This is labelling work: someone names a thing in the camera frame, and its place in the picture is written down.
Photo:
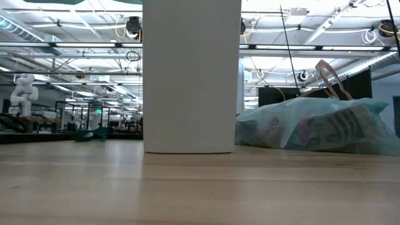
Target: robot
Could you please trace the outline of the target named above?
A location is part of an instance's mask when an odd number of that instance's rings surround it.
[[[11,93],[11,106],[8,109],[10,115],[31,115],[32,101],[38,100],[39,96],[38,89],[32,86],[34,80],[33,74],[23,74],[17,79],[17,86]]]

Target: plastic bag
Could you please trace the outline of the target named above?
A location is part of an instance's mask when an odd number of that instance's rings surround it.
[[[320,62],[317,66],[327,65]],[[298,97],[238,116],[235,143],[303,151],[400,155],[400,139],[379,117],[388,105],[369,98],[341,101],[336,97]]]

